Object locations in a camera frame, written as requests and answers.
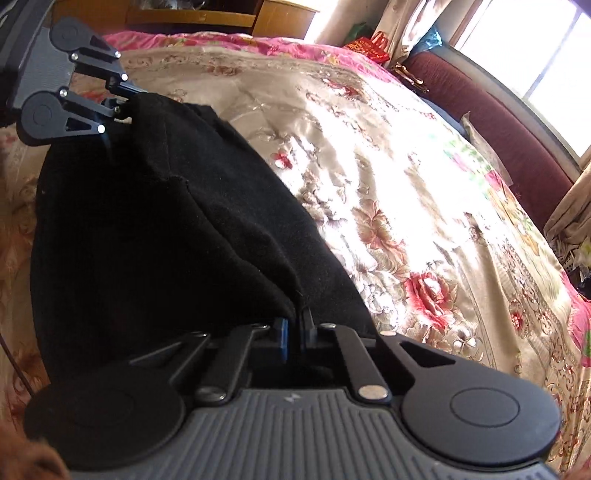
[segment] window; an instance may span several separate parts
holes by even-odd
[[[591,20],[569,0],[488,0],[455,45],[519,96],[576,157],[591,145]]]

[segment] maroon cushion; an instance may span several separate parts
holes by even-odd
[[[453,118],[459,120],[470,112],[470,122],[511,175],[511,190],[542,231],[573,185],[554,157],[503,104],[437,55],[426,51],[406,65],[425,81],[428,98]]]

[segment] floral bedspread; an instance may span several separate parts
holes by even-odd
[[[526,378],[563,413],[549,462],[591,454],[590,304],[491,166],[364,57],[244,35],[108,39],[141,87],[212,105],[314,218],[381,330]],[[100,100],[101,82],[72,88]],[[0,131],[0,331],[34,388],[48,379],[28,294],[46,152]],[[21,430],[26,390],[0,355],[0,415]]]

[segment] black circular disc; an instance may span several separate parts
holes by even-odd
[[[402,403],[414,437],[445,458],[475,466],[512,466],[551,448],[560,412],[534,384],[479,365],[442,374],[423,369]]]
[[[50,385],[25,411],[31,439],[45,439],[71,469],[98,471],[137,462],[180,428],[185,407],[157,371],[126,364]]]

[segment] satin bedspread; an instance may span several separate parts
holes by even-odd
[[[415,94],[334,47],[221,34],[108,40],[130,50],[122,62],[139,86],[212,105],[251,143],[314,218],[379,329],[546,388],[563,413],[550,465],[587,461],[589,303],[502,179]],[[106,96],[94,79],[72,88]],[[0,140],[0,328],[41,388],[28,272],[47,149],[24,147],[14,128]],[[27,401],[0,355],[1,419],[21,431]]]

